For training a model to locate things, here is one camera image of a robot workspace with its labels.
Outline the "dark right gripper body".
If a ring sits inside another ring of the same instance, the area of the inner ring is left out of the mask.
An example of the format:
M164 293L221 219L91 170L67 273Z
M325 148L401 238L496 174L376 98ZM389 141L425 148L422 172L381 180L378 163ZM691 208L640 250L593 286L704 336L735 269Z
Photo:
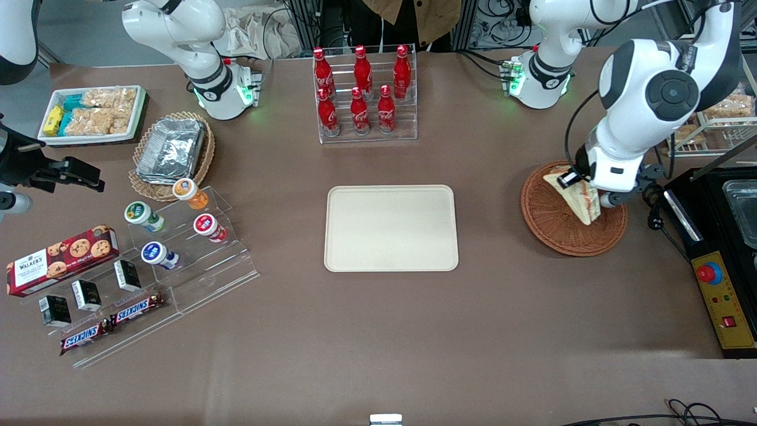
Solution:
M7 186L35 187L41 191L54 191L55 182L49 181L50 165L55 161L46 157L41 148L44 143L16 132L1 124L1 182Z

